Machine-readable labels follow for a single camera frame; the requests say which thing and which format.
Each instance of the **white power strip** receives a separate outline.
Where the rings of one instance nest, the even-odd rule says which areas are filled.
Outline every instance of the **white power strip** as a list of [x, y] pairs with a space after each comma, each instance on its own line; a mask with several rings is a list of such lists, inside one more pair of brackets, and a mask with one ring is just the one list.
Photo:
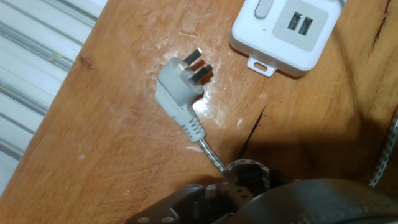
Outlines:
[[277, 69], [299, 77], [317, 64], [344, 5], [345, 0], [246, 0], [229, 41], [249, 56], [250, 69], [267, 77]]

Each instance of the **usb port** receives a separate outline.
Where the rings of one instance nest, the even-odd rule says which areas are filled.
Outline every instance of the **usb port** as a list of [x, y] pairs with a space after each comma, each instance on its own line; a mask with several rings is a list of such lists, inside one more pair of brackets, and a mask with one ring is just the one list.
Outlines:
[[294, 15], [293, 15], [293, 18], [292, 18], [292, 20], [290, 21], [290, 24], [289, 24], [289, 26], [288, 26], [287, 28], [289, 28], [289, 29], [295, 31], [297, 25], [298, 25], [299, 22], [300, 22], [301, 17], [302, 17], [302, 15], [301, 15], [300, 13], [295, 12]]
[[298, 33], [302, 34], [302, 35], [306, 35], [308, 30], [310, 29], [311, 23], [312, 23], [312, 19], [306, 17], [303, 22], [303, 25], [301, 25], [301, 28], [298, 31]]

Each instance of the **scratch on wood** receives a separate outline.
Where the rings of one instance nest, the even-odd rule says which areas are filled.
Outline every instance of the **scratch on wood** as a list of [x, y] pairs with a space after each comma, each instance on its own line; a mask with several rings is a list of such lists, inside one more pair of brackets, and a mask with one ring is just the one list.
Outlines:
[[377, 33], [376, 33], [376, 35], [375, 35], [374, 38], [373, 38], [372, 47], [371, 47], [371, 52], [373, 51], [374, 46], [376, 45], [376, 42], [380, 39], [381, 31], [383, 30], [384, 26], [386, 25], [387, 17], [388, 17], [388, 14], [389, 14], [389, 6], [390, 6], [390, 3], [391, 3], [391, 0], [387, 0], [386, 8], [385, 8], [385, 10], [384, 10], [384, 17], [383, 17], [383, 20], [381, 21], [381, 24], [380, 24], [380, 26], [379, 26], [379, 29], [377, 30]]
[[239, 153], [239, 158], [238, 158], [238, 159], [241, 159], [241, 158], [243, 157], [244, 153], [246, 152], [246, 150], [248, 149], [249, 141], [250, 141], [251, 136], [253, 135], [254, 131], [255, 131], [256, 128], [259, 126], [260, 120], [261, 120], [261, 118], [262, 118], [262, 114], [264, 113], [264, 108], [265, 108], [265, 107], [262, 108], [261, 113], [260, 113], [260, 116], [257, 118], [256, 123], [254, 124], [254, 126], [253, 126], [253, 128], [252, 128], [252, 130], [251, 130], [251, 132], [250, 132], [250, 134], [249, 134], [249, 136], [248, 136], [248, 138], [246, 139], [246, 142], [244, 143], [244, 145], [243, 145], [243, 147], [242, 147], [242, 150], [241, 150], [241, 152]]
[[198, 38], [197, 35], [186, 34], [186, 33], [183, 33], [183, 32], [178, 32], [178, 33], [179, 33], [180, 35], [186, 35], [186, 36], [188, 36], [188, 37]]
[[79, 61], [83, 64], [86, 65], [89, 69], [93, 68], [93, 64], [89, 63], [86, 59], [84, 59], [82, 56], [79, 56]]

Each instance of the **wooden table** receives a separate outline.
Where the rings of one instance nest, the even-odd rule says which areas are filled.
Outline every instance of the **wooden table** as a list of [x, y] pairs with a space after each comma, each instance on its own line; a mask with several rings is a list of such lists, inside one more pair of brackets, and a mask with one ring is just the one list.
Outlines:
[[[367, 182], [398, 103], [398, 1], [348, 1], [299, 79], [263, 77], [231, 49], [243, 2], [109, 0], [0, 199], [1, 223], [123, 223], [217, 181], [154, 98], [160, 68], [196, 47], [214, 75], [194, 109], [226, 164], [245, 150], [294, 179]], [[397, 157], [380, 189], [398, 193]]]

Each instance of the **metal prong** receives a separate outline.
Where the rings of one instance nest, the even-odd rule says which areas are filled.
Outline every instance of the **metal prong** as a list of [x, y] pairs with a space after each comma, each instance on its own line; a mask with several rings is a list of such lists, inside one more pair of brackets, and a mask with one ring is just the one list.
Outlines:
[[192, 84], [196, 84], [203, 77], [205, 77], [207, 74], [209, 74], [211, 71], [213, 71], [213, 68], [211, 67], [211, 65], [202, 67], [199, 71], [197, 71], [194, 75], [192, 75], [192, 77], [189, 78], [188, 81]]
[[190, 54], [186, 59], [184, 59], [184, 62], [190, 66], [194, 61], [198, 60], [201, 56], [201, 50], [200, 48], [197, 48], [192, 54]]

